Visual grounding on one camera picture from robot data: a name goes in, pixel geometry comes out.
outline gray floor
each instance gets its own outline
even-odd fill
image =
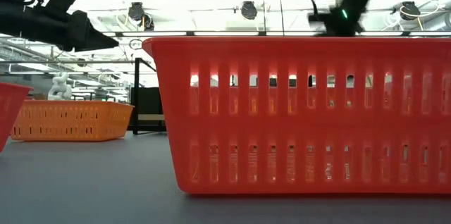
[[[165,135],[0,154],[0,223],[449,223],[451,199],[189,197]]]

